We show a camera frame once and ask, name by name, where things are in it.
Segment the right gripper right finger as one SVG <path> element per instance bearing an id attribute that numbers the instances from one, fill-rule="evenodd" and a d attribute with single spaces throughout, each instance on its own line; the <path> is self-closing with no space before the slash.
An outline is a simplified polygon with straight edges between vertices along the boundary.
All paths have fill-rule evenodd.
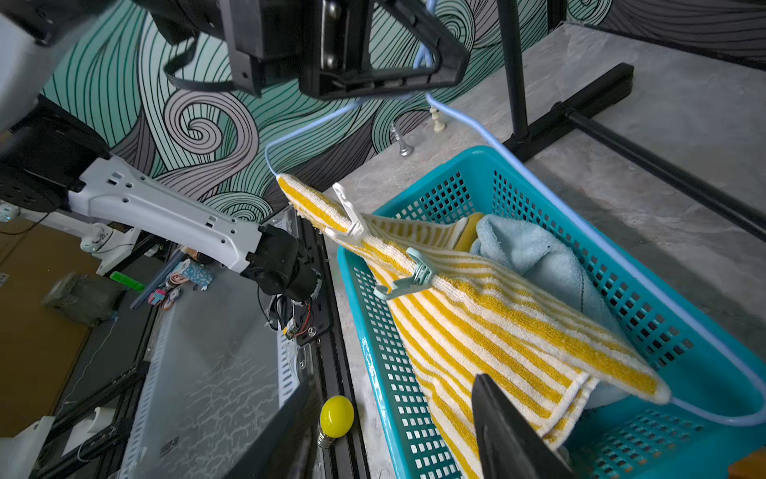
<path id="1" fill-rule="evenodd" d="M 472 410 L 486 478 L 574 476 L 488 374 L 479 374 L 475 378 Z"/>

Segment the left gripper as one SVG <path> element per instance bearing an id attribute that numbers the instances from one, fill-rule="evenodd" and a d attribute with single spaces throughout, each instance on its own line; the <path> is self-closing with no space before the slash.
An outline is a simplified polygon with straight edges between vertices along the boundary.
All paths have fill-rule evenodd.
<path id="1" fill-rule="evenodd" d="M 165 40 L 185 51 L 163 67 L 180 90 L 203 93 L 241 91 L 259 97 L 267 87 L 297 80 L 313 99 L 331 101 L 396 96 L 448 88 L 464 78 L 469 54 L 460 41 L 421 1 L 377 1 L 426 48 L 431 66 L 389 70 L 323 71 L 309 43 L 320 38 L 309 1 L 139 1 Z M 185 79 L 179 73 L 195 61 L 205 34 L 227 46 L 231 78 Z"/>

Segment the green clothespin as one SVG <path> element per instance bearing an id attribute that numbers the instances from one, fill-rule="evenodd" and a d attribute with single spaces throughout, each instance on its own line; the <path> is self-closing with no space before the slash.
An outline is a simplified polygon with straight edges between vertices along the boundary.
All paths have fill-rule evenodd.
<path id="1" fill-rule="evenodd" d="M 409 247 L 406 253 L 415 263 L 414 273 L 412 273 L 411 277 L 393 281 L 390 287 L 377 285 L 374 294 L 381 301 L 393 301 L 393 299 L 398 299 L 398 297 L 421 293 L 421 291 L 426 291 L 426 289 L 432 287 L 433 279 L 437 275 L 436 267 L 418 249 Z"/>

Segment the yellow striped towel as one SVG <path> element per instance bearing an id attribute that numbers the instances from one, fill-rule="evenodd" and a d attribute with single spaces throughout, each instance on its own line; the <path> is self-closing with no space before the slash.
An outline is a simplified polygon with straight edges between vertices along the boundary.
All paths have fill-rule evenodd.
<path id="1" fill-rule="evenodd" d="M 297 213 L 321 233 L 349 227 L 337 197 L 291 175 L 276 179 Z M 492 377 L 553 450 L 600 384 L 655 404 L 670 402 L 667 383 L 625 340 L 495 261 L 461 251 L 466 220 L 439 225 L 361 215 L 369 229 L 362 247 L 334 242 L 361 257 L 377 285 L 411 277 L 409 247 L 437 269 L 430 289 L 385 303 L 432 419 L 465 477 L 482 474 L 472 410 L 479 374 Z"/>

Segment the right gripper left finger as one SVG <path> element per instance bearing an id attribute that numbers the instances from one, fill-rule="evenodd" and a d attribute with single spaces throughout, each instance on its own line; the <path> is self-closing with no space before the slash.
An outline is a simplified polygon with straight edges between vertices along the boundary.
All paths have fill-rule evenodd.
<path id="1" fill-rule="evenodd" d="M 309 375 L 225 478 L 309 478 L 317 453 L 319 387 Z"/>

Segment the white clothespin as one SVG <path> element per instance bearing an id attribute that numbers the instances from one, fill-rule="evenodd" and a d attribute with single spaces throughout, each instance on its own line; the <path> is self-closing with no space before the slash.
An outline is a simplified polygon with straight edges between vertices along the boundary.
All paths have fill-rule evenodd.
<path id="1" fill-rule="evenodd" d="M 351 243 L 351 245 L 356 245 L 356 247 L 362 247 L 363 240 L 369 233 L 365 219 L 357 211 L 355 205 L 349 201 L 345 189 L 339 183 L 335 183 L 332 189 L 337 199 L 339 199 L 340 205 L 350 221 L 350 225 L 345 232 L 328 228 L 325 233 L 333 241 L 343 241 L 343 243 Z"/>

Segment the light blue towel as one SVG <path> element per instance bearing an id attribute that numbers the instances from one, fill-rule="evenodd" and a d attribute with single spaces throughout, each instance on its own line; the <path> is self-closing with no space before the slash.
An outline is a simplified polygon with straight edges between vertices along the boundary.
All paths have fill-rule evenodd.
<path id="1" fill-rule="evenodd" d="M 478 221 L 477 235 L 470 253 L 504 265 L 626 340 L 576 255 L 549 231 L 524 221 L 488 215 Z"/>

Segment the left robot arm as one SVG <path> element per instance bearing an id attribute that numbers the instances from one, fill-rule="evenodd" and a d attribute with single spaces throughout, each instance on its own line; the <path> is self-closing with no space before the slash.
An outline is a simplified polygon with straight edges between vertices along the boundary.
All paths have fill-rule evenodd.
<path id="1" fill-rule="evenodd" d="M 44 98 L 56 68 L 108 10 L 105 1 L 1 5 L 1 197 L 39 213 L 63 210 L 136 227 L 187 245 L 269 295 L 314 299 L 321 276 L 299 241 L 269 225 L 240 223 L 150 179 L 112 155 L 93 129 Z M 170 83 L 205 97 L 259 94 L 296 80 L 319 100 L 390 97 L 458 85 L 469 55 L 420 1 L 382 8 L 430 53 L 427 67 L 375 69 L 371 1 L 148 1 L 173 44 Z"/>

